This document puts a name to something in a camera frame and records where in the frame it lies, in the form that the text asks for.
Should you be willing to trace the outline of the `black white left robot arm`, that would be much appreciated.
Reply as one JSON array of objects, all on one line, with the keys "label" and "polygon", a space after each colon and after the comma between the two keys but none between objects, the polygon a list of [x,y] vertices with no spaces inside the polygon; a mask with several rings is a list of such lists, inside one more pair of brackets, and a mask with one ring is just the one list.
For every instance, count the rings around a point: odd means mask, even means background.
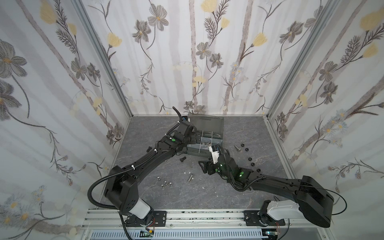
[{"label": "black white left robot arm", "polygon": [[[178,123],[140,159],[123,168],[116,166],[111,169],[109,175],[94,182],[87,192],[90,203],[99,208],[117,210],[121,216],[133,215],[142,225],[151,223],[154,210],[140,198],[138,186],[160,164],[180,154],[195,133],[195,126],[184,119],[175,107],[173,110],[179,117]],[[103,182],[106,182],[104,196],[111,202],[110,205],[96,201],[92,195],[93,190]]]}]

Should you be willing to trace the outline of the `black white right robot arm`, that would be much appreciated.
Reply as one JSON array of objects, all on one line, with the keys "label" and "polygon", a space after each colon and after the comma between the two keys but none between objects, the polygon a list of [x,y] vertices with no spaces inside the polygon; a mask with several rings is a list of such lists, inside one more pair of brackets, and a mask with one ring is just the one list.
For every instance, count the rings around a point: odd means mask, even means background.
[{"label": "black white right robot arm", "polygon": [[302,179],[278,178],[239,167],[228,150],[212,146],[211,157],[200,161],[203,173],[218,174],[238,192],[261,191],[285,198],[266,200],[255,214],[244,214],[247,224],[260,227],[278,226],[285,220],[305,219],[311,224],[331,226],[335,199],[333,191],[323,188],[312,177]]}]

